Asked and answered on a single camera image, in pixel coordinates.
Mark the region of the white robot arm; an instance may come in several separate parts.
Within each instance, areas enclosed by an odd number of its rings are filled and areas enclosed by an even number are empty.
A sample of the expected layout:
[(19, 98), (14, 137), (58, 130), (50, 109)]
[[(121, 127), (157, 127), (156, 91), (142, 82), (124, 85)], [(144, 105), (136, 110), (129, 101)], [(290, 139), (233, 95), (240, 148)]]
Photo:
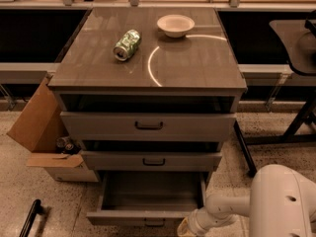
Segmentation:
[(211, 195), (177, 229), (179, 237), (204, 237), (212, 228), (232, 224), (238, 215), (249, 219), (249, 237), (313, 237), (316, 183), (282, 166), (261, 168), (244, 197)]

